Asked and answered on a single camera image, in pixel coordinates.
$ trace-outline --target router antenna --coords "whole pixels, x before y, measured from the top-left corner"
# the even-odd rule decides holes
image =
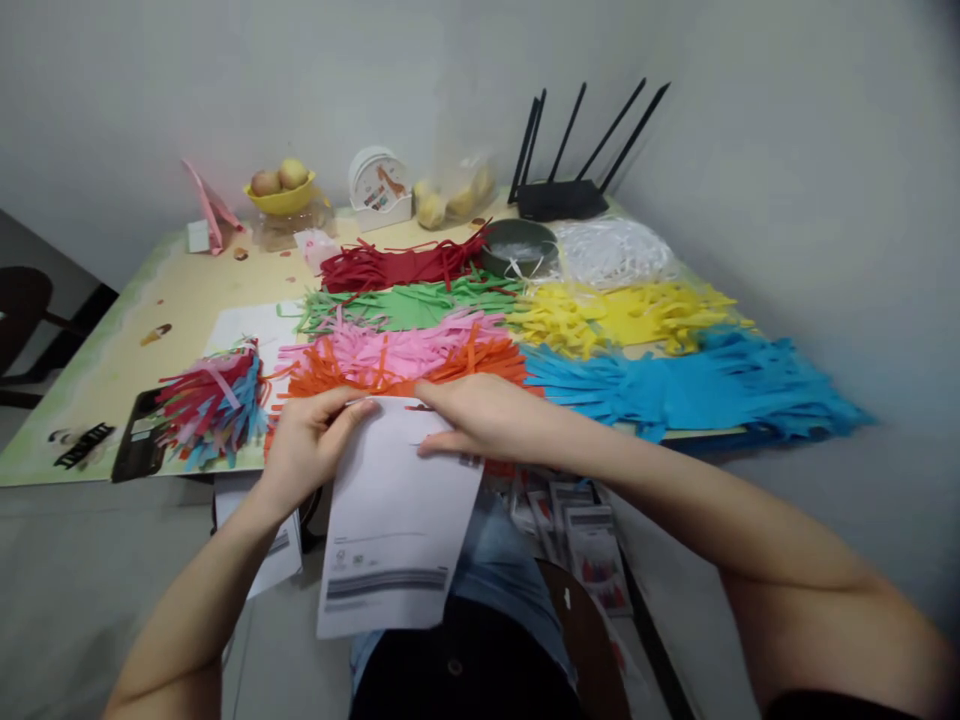
[[[637,138],[640,137],[640,132],[643,130],[644,126],[647,124],[647,121],[650,119],[650,116],[653,115],[653,111],[657,109],[657,105],[660,104],[660,101],[663,99],[663,96],[667,92],[667,88],[670,87],[670,83],[667,83],[662,88],[657,90],[657,94],[653,96],[653,100],[650,102],[650,107],[647,108],[647,111],[643,114],[643,117],[640,118],[640,124],[637,125],[636,129],[633,131],[633,134],[630,136],[630,139],[627,140],[627,144],[624,146],[623,150],[620,152],[620,156],[617,158],[617,161],[613,164],[610,172],[607,173],[607,179],[603,181],[603,185],[600,186],[600,193],[603,194],[607,191],[607,186],[610,185],[610,181],[613,180],[613,176],[617,174],[617,170],[620,169],[620,164],[623,162],[623,159],[627,156],[627,153],[630,152],[630,149],[633,147],[633,144],[637,141]]]
[[[540,101],[533,98],[533,105],[530,106],[530,115],[527,118],[527,129],[523,133],[523,144],[520,146],[520,157],[517,158],[517,170],[513,174],[513,184],[510,186],[510,195],[507,198],[508,203],[514,203],[517,200],[517,186],[520,185],[520,173],[523,172],[523,162],[527,158],[527,147],[530,144],[530,134],[533,132],[533,123],[537,117],[537,106]]]
[[[543,89],[540,95],[540,107],[537,110],[537,121],[533,124],[533,135],[530,136],[530,154],[527,155],[527,164],[523,168],[523,179],[521,185],[527,184],[527,173],[530,172],[530,161],[533,160],[533,146],[537,142],[537,132],[540,130],[540,118],[543,117],[543,106],[547,102],[547,89]]]
[[[580,103],[583,102],[583,94],[587,91],[587,84],[580,86],[580,94],[577,95],[577,103],[573,106],[573,115],[570,116],[570,122],[567,123],[567,131],[563,134],[563,142],[560,143],[560,150],[557,151],[557,159],[553,161],[553,170],[550,171],[550,177],[547,182],[553,182],[557,175],[557,168],[560,166],[560,157],[563,155],[563,149],[567,146],[567,138],[570,137],[570,131],[573,130],[573,122],[577,119],[577,113],[580,111]]]
[[[587,160],[587,164],[583,166],[583,170],[580,171],[580,174],[577,175],[577,180],[583,180],[583,176],[587,174],[587,170],[590,169],[590,165],[594,160],[597,159],[597,155],[600,154],[600,151],[603,149],[603,146],[606,145],[607,140],[610,139],[610,136],[613,135],[613,131],[617,129],[617,125],[620,124],[620,121],[623,120],[623,116],[627,114],[627,110],[630,109],[630,106],[633,105],[633,101],[637,99],[637,95],[640,94],[640,91],[643,90],[644,85],[647,84],[647,79],[644,78],[640,81],[640,84],[637,85],[637,89],[633,91],[633,95],[630,96],[630,99],[627,100],[627,104],[623,106],[623,110],[620,111],[620,114],[617,115],[617,119],[613,121],[613,125],[610,126],[610,129],[607,130],[607,134],[603,136],[603,140],[600,141],[600,144],[597,145],[597,149],[593,151],[593,155],[590,156],[590,159]]]

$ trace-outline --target yellow bowl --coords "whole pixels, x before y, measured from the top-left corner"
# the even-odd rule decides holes
[[[313,181],[316,177],[317,174],[311,170],[307,173],[307,181],[300,187],[293,190],[284,190],[273,195],[264,195],[263,197],[254,195],[249,185],[243,191],[253,201],[253,204],[267,215],[293,215],[313,200],[315,190]]]

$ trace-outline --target wi-fi router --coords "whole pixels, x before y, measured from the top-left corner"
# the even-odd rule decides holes
[[[557,169],[560,167],[560,158],[563,157],[563,151],[567,147],[567,140],[570,138],[573,123],[576,121],[577,113],[580,111],[580,104],[583,102],[583,96],[587,91],[587,84],[583,83],[580,86],[580,93],[577,95],[577,102],[573,106],[573,114],[570,115],[570,120],[567,123],[567,129],[563,134],[563,140],[560,143],[560,149],[557,151],[557,157],[553,161],[550,176],[544,183],[528,184],[527,179],[530,172],[530,161],[533,157],[534,144],[537,141],[537,132],[540,129],[540,118],[543,115],[543,106],[547,101],[546,88],[544,88],[539,98],[535,97],[533,99],[533,105],[530,107],[530,115],[527,118],[527,127],[523,135],[523,144],[520,146],[520,157],[517,158],[517,168],[513,175],[513,184],[510,186],[509,202],[517,203],[517,211],[520,217],[536,222],[550,222],[551,220],[565,219],[586,220],[587,218],[599,215],[609,208],[603,194],[606,192],[607,187],[609,187],[614,175],[617,174],[617,170],[620,169],[620,165],[623,164],[624,159],[630,153],[637,138],[640,137],[643,128],[657,109],[667,89],[670,87],[670,83],[667,83],[657,90],[656,95],[653,96],[653,100],[651,100],[650,105],[647,107],[647,111],[643,114],[643,117],[640,118],[640,122],[630,134],[630,138],[627,140],[626,145],[623,146],[623,149],[617,156],[616,162],[614,162],[613,167],[610,168],[610,172],[607,173],[600,187],[597,187],[592,180],[584,180],[583,176],[586,175],[593,161],[597,159],[603,146],[606,145],[607,140],[613,135],[613,131],[617,129],[620,121],[623,120],[627,111],[630,110],[630,106],[633,105],[633,101],[637,99],[637,96],[646,84],[646,78],[640,81],[636,90],[633,91],[633,94],[631,94],[627,100],[627,104],[623,106],[623,109],[620,110],[620,113],[616,119],[614,119],[613,124],[607,130],[606,134],[604,134],[603,139],[600,140],[600,144],[597,145],[593,154],[590,155],[586,165],[584,165],[583,169],[577,174],[576,179],[566,182],[554,182],[554,178],[557,175]]]

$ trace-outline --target fringed paper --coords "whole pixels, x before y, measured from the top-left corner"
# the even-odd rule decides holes
[[[588,359],[611,346],[666,341],[670,355],[696,352],[697,333],[719,324],[751,326],[734,312],[735,300],[709,285],[654,283],[597,293],[551,283],[517,299],[507,320],[523,341],[547,345],[565,357]]]
[[[513,311],[523,285],[514,280],[497,278],[473,268],[470,275],[450,283],[447,292],[443,283],[397,285],[389,291],[367,293],[309,292],[303,301],[304,314],[297,332],[318,335],[331,331],[324,320],[334,317],[343,308],[343,317],[353,322],[383,317],[381,330],[415,330],[434,328],[440,320],[458,308],[483,310],[486,313]]]
[[[260,373],[257,341],[198,360],[160,392],[159,412],[166,432],[163,442],[187,461],[186,470],[199,470],[224,457],[236,465],[237,451],[267,430],[269,382]]]
[[[481,332],[480,323],[474,323],[461,345],[451,348],[442,364],[429,372],[414,375],[392,372],[386,367],[382,371],[378,367],[373,373],[347,374],[337,360],[333,341],[329,336],[323,336],[312,345],[298,349],[296,360],[285,371],[290,378],[287,391],[278,397],[311,397],[340,385],[360,388],[374,395],[409,397],[420,380],[443,383],[474,373],[493,373],[542,395],[539,389],[525,385],[529,374],[519,346],[509,337],[481,341]]]
[[[789,339],[770,342],[730,328],[704,332],[702,350],[678,358],[573,362],[531,351],[528,384],[547,399],[607,425],[635,422],[653,442],[667,430],[725,430],[757,425],[783,440],[848,435],[872,422],[834,390]]]
[[[386,252],[381,252],[374,245],[357,238],[356,246],[345,247],[339,255],[320,265],[323,287],[328,292],[358,293],[417,282],[443,282],[450,290],[451,281],[470,272],[468,263],[486,245],[489,222],[484,223],[462,245],[452,240],[440,243],[432,240],[415,248],[388,248]],[[434,247],[423,249],[428,245]]]
[[[426,377],[443,366],[469,339],[475,343],[509,339],[503,315],[479,310],[458,310],[444,317],[435,328],[379,332],[371,324],[360,325],[343,317],[338,306],[333,317],[317,326],[324,333],[312,344],[280,349],[280,368],[295,364],[308,349],[336,363],[339,373],[351,383],[375,387],[380,380]]]

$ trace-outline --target smartphone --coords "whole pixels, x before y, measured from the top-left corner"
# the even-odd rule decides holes
[[[163,465],[164,448],[158,444],[163,437],[163,418],[157,412],[161,389],[137,395],[110,473],[113,482],[148,477]]]

